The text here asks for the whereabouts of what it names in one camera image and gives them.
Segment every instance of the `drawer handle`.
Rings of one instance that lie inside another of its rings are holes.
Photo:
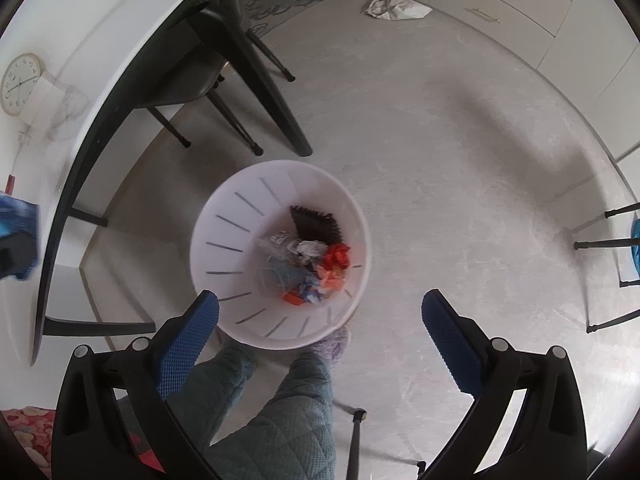
[[[498,18],[494,18],[493,16],[487,14],[480,7],[474,7],[473,9],[465,8],[465,10],[467,12],[471,12],[472,14],[477,14],[478,16],[480,16],[486,22],[500,23],[500,20]]]

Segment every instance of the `white tabletop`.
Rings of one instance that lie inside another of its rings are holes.
[[[182,1],[25,0],[0,38],[0,66],[22,52],[34,52],[56,83],[68,86],[61,120],[43,141],[24,142],[11,170],[14,196],[40,207],[41,256],[68,172],[98,111],[129,63]],[[0,113],[0,132],[19,127],[15,118]],[[39,268],[27,281],[0,282],[0,338],[11,337],[24,364],[31,357],[39,282]]]

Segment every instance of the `gray floor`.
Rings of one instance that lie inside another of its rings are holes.
[[[430,288],[489,337],[533,352],[564,346],[589,443],[606,452],[640,402],[640,319],[590,335],[585,325],[635,310],[640,298],[618,288],[619,276],[634,277],[627,250],[576,253],[572,241],[627,236],[630,216],[602,213],[632,197],[580,115],[509,52],[439,12],[386,22],[362,15],[366,2],[326,0],[265,38],[298,76],[277,81],[315,149],[308,162],[348,186],[373,234],[370,283],[334,371],[337,400],[369,411],[362,478],[412,478],[410,463],[431,461],[470,405],[420,322]],[[226,75],[220,92],[264,147],[262,159],[295,158]],[[185,309],[199,210],[226,177],[258,162],[206,101],[174,123],[194,146],[183,150],[166,132],[154,141],[85,257],[105,320],[162,322]],[[222,434],[255,415],[288,357],[265,355]],[[351,421],[340,409],[335,418],[342,476]]]

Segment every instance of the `pants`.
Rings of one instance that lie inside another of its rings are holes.
[[[223,480],[334,480],[331,375],[309,352],[291,364],[256,417],[210,446],[254,368],[251,349],[233,344],[193,367],[182,389],[168,397],[193,445]],[[121,410],[129,427],[126,404]]]

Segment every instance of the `clock face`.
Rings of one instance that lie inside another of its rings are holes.
[[[15,58],[0,82],[2,110],[9,115],[20,115],[41,74],[40,62],[33,54],[22,54]]]

